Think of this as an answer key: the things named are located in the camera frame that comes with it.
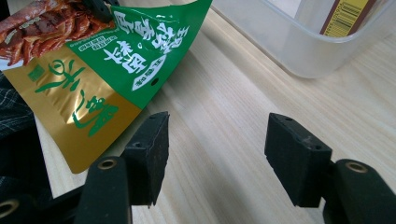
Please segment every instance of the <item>dark fabric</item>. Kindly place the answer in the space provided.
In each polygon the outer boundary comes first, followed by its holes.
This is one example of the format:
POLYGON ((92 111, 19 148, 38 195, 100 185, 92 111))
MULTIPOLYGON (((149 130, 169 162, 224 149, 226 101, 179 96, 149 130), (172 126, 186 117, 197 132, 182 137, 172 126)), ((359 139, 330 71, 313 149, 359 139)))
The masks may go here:
POLYGON ((30 194, 40 204, 52 197, 35 127, 0 140, 0 201, 15 194, 30 194))
POLYGON ((0 71, 0 140, 34 126, 32 110, 0 71))

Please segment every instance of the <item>gripper screw hole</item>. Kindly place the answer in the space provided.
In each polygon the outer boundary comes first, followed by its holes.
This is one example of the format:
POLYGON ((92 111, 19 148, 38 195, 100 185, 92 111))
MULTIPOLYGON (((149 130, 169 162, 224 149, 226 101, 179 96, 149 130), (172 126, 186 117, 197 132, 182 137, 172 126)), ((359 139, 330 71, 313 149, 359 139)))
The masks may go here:
POLYGON ((349 170, 352 170, 352 171, 354 171, 356 173, 364 174, 364 173, 368 172, 368 170, 367 170, 367 168, 365 166, 363 166, 363 165, 361 165, 361 164, 359 164, 357 162, 353 162, 353 161, 347 162, 346 163, 346 167, 349 170))
POLYGON ((99 163, 98 168, 101 170, 108 170, 115 167, 116 165, 117 165, 117 161, 110 159, 99 163))
POLYGON ((0 218, 12 214, 19 206, 19 201, 15 199, 7 200, 0 203, 0 218))
POLYGON ((142 144, 140 142, 135 142, 134 147, 142 147, 142 144))

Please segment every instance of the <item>barcode label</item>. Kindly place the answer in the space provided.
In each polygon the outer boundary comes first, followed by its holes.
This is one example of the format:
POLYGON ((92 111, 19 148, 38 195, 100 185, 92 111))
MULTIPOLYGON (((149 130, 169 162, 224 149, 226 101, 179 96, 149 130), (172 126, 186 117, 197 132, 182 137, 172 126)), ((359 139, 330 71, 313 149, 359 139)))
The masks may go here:
POLYGON ((355 33, 374 2, 375 0, 335 1, 320 33, 332 37, 342 37, 355 33))

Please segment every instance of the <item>yellow label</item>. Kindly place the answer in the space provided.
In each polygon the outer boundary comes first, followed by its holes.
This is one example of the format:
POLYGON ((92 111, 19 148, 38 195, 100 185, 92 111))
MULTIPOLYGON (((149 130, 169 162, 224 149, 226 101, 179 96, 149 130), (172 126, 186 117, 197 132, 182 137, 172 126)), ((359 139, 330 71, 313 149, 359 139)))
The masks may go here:
POLYGON ((340 0, 323 34, 332 37, 347 36, 368 2, 368 0, 340 0))

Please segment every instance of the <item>light wood surface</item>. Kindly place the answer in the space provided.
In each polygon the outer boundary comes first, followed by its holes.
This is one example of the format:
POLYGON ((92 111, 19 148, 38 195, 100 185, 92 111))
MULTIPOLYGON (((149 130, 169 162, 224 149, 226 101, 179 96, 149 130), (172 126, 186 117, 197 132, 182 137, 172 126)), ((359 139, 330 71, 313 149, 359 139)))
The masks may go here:
MULTIPOLYGON (((23 6, 8 2, 11 10, 23 6)), ((134 223, 323 223, 320 209, 293 207, 265 159, 269 113, 298 120, 333 149, 333 161, 371 165, 395 191, 395 96, 396 34, 327 77, 304 79, 285 73, 211 9, 176 71, 107 153, 120 154, 149 114, 169 111, 162 192, 156 206, 133 207, 134 223)), ((86 174, 72 175, 37 127, 54 196, 82 185, 86 174)))

